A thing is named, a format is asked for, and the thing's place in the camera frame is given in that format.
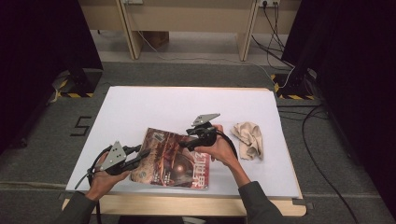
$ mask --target person's right hand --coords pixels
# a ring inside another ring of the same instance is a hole
[[[214,124],[213,126],[217,130],[223,132],[223,127],[221,125]],[[220,135],[217,136],[216,143],[213,146],[196,147],[194,150],[200,153],[207,153],[212,157],[212,161],[216,159],[228,167],[234,166],[235,163],[239,163],[238,159],[233,154],[233,150],[231,149],[230,145]]]

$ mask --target beige cloth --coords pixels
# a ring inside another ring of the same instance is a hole
[[[252,161],[256,155],[262,160],[262,132],[257,124],[252,122],[237,123],[231,129],[233,135],[239,138],[239,156]]]

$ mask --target white tabletop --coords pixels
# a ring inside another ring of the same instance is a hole
[[[142,144],[148,127],[185,134],[198,115],[220,113],[212,124],[221,124],[224,132],[239,148],[231,128],[250,121],[260,126],[264,159],[240,162],[251,180],[257,180],[264,192],[274,198],[297,198],[299,187],[282,132],[274,93],[267,89],[187,88],[187,87],[111,87],[90,135],[81,151],[66,190],[75,185],[91,167],[97,155],[115,141],[123,146]],[[85,179],[78,190],[88,190]],[[229,169],[219,161],[211,162],[209,188],[205,190],[164,188],[135,183],[127,179],[110,193],[151,195],[197,195],[238,197]]]

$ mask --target person's left hand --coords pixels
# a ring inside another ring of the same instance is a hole
[[[103,163],[108,153],[105,153],[98,161]],[[106,171],[100,171],[93,175],[91,188],[85,194],[90,200],[99,201],[107,194],[118,182],[125,179],[131,171],[125,171],[120,175],[110,175]]]

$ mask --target book cover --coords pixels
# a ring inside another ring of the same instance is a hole
[[[178,142],[194,137],[148,128],[140,152],[150,150],[131,180],[164,187],[205,189],[209,184],[210,155],[190,152]]]

